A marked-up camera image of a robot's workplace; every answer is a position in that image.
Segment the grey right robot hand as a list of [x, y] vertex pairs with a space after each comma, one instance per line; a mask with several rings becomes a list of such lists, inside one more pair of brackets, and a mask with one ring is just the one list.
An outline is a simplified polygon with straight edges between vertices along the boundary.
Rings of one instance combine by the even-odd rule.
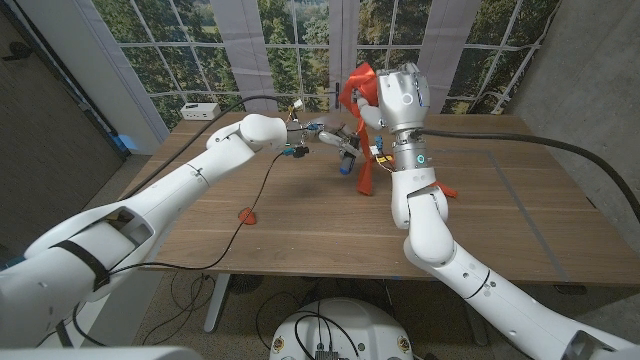
[[366, 125], [375, 130], [387, 128], [390, 133], [424, 126], [430, 93], [427, 79], [415, 63], [379, 70], [375, 82], [378, 104], [367, 100], [363, 92], [356, 102]]

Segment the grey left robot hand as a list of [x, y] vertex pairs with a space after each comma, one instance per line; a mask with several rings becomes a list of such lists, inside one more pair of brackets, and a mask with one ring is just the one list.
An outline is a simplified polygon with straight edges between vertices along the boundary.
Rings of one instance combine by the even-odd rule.
[[322, 116], [311, 119], [305, 125], [307, 140], [322, 142], [338, 149], [341, 158], [357, 158], [362, 155], [360, 136], [337, 117]]

